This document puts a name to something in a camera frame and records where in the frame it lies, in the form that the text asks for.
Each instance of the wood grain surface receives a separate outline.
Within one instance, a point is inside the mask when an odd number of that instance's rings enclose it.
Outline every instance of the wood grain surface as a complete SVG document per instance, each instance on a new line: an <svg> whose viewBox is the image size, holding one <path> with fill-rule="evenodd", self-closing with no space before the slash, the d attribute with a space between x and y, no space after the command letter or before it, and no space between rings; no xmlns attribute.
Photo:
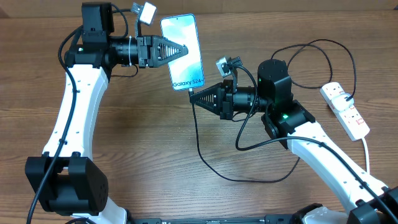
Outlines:
<svg viewBox="0 0 398 224"><path fill-rule="evenodd" d="M129 16L131 30L134 17ZM144 34L160 34L158 18ZM215 60L240 56L254 75L257 66L287 45L328 38L353 53L358 71L355 104L371 128L366 137L371 173L390 187L398 185L398 13L286 12L197 16L206 85L221 82ZM114 18L117 33L123 20ZM0 19L0 223L24 223L34 196L24 174L28 156L41 155L61 104L65 76L57 59L61 41L81 18ZM337 45L319 43L333 65L333 81L353 89L353 69ZM276 58L288 60L286 50ZM131 68L115 67L127 75ZM329 71L320 52L305 50L289 74L303 85L321 85ZM250 85L245 75L240 86ZM364 167L363 145L352 142L318 90L293 86L295 99L355 162ZM239 152L239 123L221 121L197 108L203 156L230 178L276 179L296 157L280 144ZM241 139L247 146L268 139L259 115L249 120ZM94 161L107 175L111 198L134 217L254 217L292 213L311 203L342 211L338 199L316 173L300 161L277 184L228 182L200 160L192 109L186 91L173 91L167 67L142 69L134 78L112 78L101 102L93 138ZM68 217L45 213L38 205L34 223L63 223Z"/></svg>
<svg viewBox="0 0 398 224"><path fill-rule="evenodd" d="M97 0L0 0L11 18L81 16L81 3ZM113 0L131 8L132 0ZM134 0L144 4L146 0ZM393 10L398 0L151 0L158 14Z"/></svg>

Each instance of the smartphone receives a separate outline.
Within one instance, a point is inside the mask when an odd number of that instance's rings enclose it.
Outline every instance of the smartphone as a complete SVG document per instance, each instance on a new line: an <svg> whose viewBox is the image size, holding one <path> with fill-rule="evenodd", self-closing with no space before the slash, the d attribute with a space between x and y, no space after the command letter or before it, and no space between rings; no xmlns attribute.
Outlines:
<svg viewBox="0 0 398 224"><path fill-rule="evenodd" d="M163 18L162 35L188 48L188 54L169 62L170 79L174 90L201 87L205 84L197 25L193 14Z"/></svg>

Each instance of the white power strip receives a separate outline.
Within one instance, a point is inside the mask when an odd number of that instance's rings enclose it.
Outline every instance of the white power strip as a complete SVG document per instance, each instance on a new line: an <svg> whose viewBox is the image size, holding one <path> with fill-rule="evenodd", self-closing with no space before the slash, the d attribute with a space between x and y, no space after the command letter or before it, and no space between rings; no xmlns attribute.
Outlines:
<svg viewBox="0 0 398 224"><path fill-rule="evenodd" d="M352 141L362 139L370 132L368 125L354 105L343 111L335 110L331 100L345 94L339 83L327 83L321 88L320 92Z"/></svg>

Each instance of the white cable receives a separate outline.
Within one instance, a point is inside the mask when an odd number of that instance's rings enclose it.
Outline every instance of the white cable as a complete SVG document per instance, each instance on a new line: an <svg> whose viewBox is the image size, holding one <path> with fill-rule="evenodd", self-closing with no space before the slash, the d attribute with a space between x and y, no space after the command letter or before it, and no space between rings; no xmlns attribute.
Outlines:
<svg viewBox="0 0 398 224"><path fill-rule="evenodd" d="M369 163L368 144L366 144L365 138L362 138L362 142L363 142L363 147L365 149L366 172L368 172L368 174L370 174L371 173L371 166L370 166L370 163Z"/></svg>

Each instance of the black bracket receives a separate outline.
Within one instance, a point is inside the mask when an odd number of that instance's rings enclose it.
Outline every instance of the black bracket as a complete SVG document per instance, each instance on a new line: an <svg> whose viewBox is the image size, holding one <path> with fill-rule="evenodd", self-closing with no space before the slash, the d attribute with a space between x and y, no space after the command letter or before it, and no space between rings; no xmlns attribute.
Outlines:
<svg viewBox="0 0 398 224"><path fill-rule="evenodd" d="M390 208L395 216L398 216L398 187L394 189L383 187L382 189L384 194L379 196L380 199L387 205L388 208ZM356 205L358 207L349 212L347 223L389 223L390 218L384 213L385 211L382 207L380 207L376 199L372 199L368 202L358 200Z"/></svg>
<svg viewBox="0 0 398 224"><path fill-rule="evenodd" d="M293 134L295 128L306 123L315 122L315 117L310 114L297 100L294 100L289 108L281 112L265 113L261 116L267 134L272 139L286 137ZM287 140L280 143L287 148Z"/></svg>
<svg viewBox="0 0 398 224"><path fill-rule="evenodd" d="M220 119L232 119L233 96L231 94L232 80L224 80L205 90L190 96L190 103L194 103L216 115Z"/></svg>
<svg viewBox="0 0 398 224"><path fill-rule="evenodd" d="M98 215L108 199L108 180L88 157L59 157L52 175L44 185L39 201L46 212L70 216L73 213ZM53 158L48 153L28 157L25 174L36 192ZM61 173L64 167L68 173Z"/></svg>
<svg viewBox="0 0 398 224"><path fill-rule="evenodd" d="M188 48L158 35L137 37L138 66L157 68L188 54Z"/></svg>

